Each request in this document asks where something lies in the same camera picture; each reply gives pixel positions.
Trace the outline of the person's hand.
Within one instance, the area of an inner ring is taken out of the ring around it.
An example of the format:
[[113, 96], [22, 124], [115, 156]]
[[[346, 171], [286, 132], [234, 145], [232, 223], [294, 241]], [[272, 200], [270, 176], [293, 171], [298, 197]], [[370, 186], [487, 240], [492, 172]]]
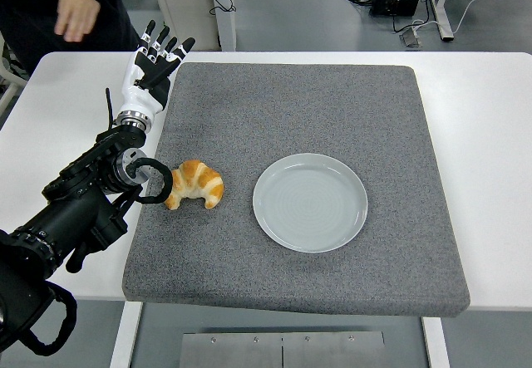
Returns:
[[81, 42], [94, 29], [100, 9], [97, 0], [58, 0], [54, 32], [66, 42]]

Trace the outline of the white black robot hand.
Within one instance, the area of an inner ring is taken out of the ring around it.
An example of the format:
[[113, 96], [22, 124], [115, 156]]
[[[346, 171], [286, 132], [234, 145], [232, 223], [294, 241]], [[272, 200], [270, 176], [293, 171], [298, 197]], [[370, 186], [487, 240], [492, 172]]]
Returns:
[[121, 89], [124, 104], [116, 118], [119, 123], [151, 125], [167, 104], [170, 76], [195, 45], [193, 37], [178, 43], [176, 37], [169, 36], [168, 26], [163, 26], [157, 37], [152, 37], [154, 30], [155, 21], [150, 21], [128, 62]]

